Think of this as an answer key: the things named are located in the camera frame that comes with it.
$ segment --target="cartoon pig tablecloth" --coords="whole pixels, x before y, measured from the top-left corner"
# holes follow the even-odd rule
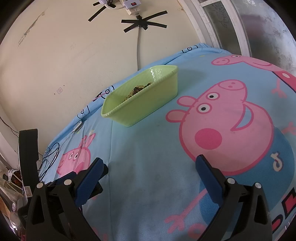
[[[276,238],[296,211],[295,77],[204,44],[141,71],[159,64],[178,66],[177,97],[126,128],[102,118],[100,108],[130,77],[98,91],[52,141],[61,150],[45,181],[100,157],[110,171],[83,214],[102,240],[193,241],[218,209],[195,170],[203,154],[225,176],[262,184]],[[80,119],[83,127],[72,133]]]

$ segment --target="green plastic basket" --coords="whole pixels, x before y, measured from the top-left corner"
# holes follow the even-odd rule
[[[178,67],[175,65],[153,66],[111,92],[105,99],[101,115],[126,127],[136,124],[178,93]],[[132,97],[126,97],[138,85],[147,85]]]

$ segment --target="glass pane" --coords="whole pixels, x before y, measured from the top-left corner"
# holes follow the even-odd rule
[[[222,2],[204,6],[204,10],[216,32],[221,48],[232,54],[241,54],[237,35]]]
[[[289,29],[263,0],[231,0],[249,40],[251,56],[296,75],[296,43]]]

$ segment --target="silver screw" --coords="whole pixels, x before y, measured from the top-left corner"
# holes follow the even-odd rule
[[[229,184],[235,184],[235,180],[233,179],[233,178],[227,178],[227,182],[229,183]]]
[[[257,187],[257,188],[261,188],[262,185],[261,185],[260,183],[255,183],[255,187]]]
[[[64,181],[64,184],[65,184],[66,186],[71,185],[71,183],[72,183],[72,180],[71,180],[71,179],[67,179],[67,180]]]
[[[42,188],[43,187],[43,183],[38,183],[37,184],[37,188]]]

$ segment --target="power strip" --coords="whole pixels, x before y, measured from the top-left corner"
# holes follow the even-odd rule
[[[126,11],[129,15],[134,15],[134,16],[137,16],[139,15],[139,12],[140,12],[140,7],[139,5],[141,4],[139,0],[119,0],[121,2],[121,4],[123,6],[126,6]]]

